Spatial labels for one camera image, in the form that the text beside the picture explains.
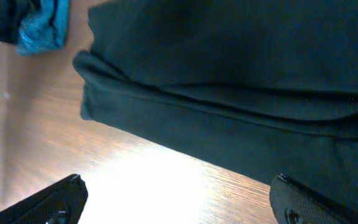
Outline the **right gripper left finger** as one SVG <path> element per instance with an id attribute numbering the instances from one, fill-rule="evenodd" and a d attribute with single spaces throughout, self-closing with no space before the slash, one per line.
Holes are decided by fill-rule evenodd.
<path id="1" fill-rule="evenodd" d="M 77 224 L 88 198 L 85 182 L 71 174 L 0 212 L 0 224 Z"/>

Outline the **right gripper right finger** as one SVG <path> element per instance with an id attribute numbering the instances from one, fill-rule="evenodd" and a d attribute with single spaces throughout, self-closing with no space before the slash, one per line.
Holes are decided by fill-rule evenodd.
<path id="1" fill-rule="evenodd" d="M 358 212 L 337 203 L 285 174 L 270 186 L 270 205 L 279 224 L 353 224 Z"/>

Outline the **black t-shirt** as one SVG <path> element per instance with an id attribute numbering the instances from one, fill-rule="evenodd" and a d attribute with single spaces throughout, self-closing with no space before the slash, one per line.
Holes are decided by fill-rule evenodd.
<path id="1" fill-rule="evenodd" d="M 108 1 L 88 17 L 83 119 L 358 213 L 358 0 Z"/>

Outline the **black garment with red trim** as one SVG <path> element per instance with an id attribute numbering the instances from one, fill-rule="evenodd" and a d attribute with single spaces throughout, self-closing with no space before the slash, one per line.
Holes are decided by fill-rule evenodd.
<path id="1" fill-rule="evenodd" d="M 39 8 L 39 0 L 0 0 L 0 41 L 15 44 L 21 20 Z"/>

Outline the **folded blue denim jeans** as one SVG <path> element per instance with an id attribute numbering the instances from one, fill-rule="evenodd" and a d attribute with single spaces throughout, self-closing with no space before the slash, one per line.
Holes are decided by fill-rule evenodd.
<path id="1" fill-rule="evenodd" d="M 21 20 L 16 52 L 30 56 L 58 50 L 65 45 L 70 0 L 39 0 L 39 7 Z"/>

